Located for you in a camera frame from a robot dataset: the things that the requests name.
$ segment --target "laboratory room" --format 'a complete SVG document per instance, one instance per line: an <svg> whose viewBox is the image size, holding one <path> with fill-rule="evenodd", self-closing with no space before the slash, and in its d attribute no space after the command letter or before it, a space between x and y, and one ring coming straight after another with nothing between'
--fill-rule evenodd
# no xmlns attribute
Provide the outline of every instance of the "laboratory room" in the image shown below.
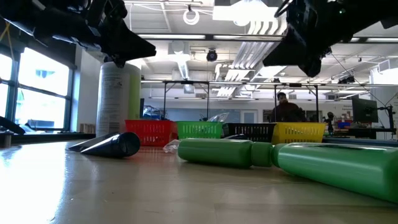
<svg viewBox="0 0 398 224"><path fill-rule="evenodd" d="M397 223L398 0L317 2L0 0L0 223Z"/></svg>

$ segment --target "green basket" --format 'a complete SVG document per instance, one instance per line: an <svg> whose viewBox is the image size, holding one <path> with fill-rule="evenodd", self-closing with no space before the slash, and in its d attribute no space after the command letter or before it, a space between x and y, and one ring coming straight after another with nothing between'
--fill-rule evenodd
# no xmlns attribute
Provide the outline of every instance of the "green basket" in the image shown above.
<svg viewBox="0 0 398 224"><path fill-rule="evenodd" d="M222 122L177 121L178 138L221 138Z"/></svg>

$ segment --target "table surface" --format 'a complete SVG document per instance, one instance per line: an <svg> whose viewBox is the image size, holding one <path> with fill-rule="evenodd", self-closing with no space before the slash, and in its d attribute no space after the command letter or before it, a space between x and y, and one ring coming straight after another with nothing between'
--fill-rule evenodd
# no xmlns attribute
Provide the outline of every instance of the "table surface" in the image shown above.
<svg viewBox="0 0 398 224"><path fill-rule="evenodd" d="M397 223L398 206L294 177L180 160L159 148L128 159L0 149L0 223Z"/></svg>

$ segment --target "plastic basket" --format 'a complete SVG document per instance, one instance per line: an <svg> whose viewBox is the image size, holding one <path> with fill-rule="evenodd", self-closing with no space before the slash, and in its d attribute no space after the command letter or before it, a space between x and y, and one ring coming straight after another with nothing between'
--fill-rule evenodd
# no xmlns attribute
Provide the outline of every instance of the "plastic basket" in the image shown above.
<svg viewBox="0 0 398 224"><path fill-rule="evenodd" d="M223 123L207 121L177 121L178 138L221 138Z"/></svg>
<svg viewBox="0 0 398 224"><path fill-rule="evenodd" d="M275 123L241 124L227 123L223 125L224 136L244 134L249 140L257 142L271 142Z"/></svg>
<svg viewBox="0 0 398 224"><path fill-rule="evenodd" d="M125 120L127 131L136 133L141 146L165 146L177 139L177 124L173 121Z"/></svg>
<svg viewBox="0 0 398 224"><path fill-rule="evenodd" d="M277 123L272 144L292 142L322 142L325 123Z"/></svg>

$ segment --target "computer monitor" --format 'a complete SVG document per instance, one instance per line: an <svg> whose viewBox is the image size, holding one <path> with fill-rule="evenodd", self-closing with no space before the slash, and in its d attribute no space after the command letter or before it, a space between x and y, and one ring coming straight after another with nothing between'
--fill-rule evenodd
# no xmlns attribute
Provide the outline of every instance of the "computer monitor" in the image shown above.
<svg viewBox="0 0 398 224"><path fill-rule="evenodd" d="M354 121L360 123L379 122L377 115L377 102L352 98Z"/></svg>

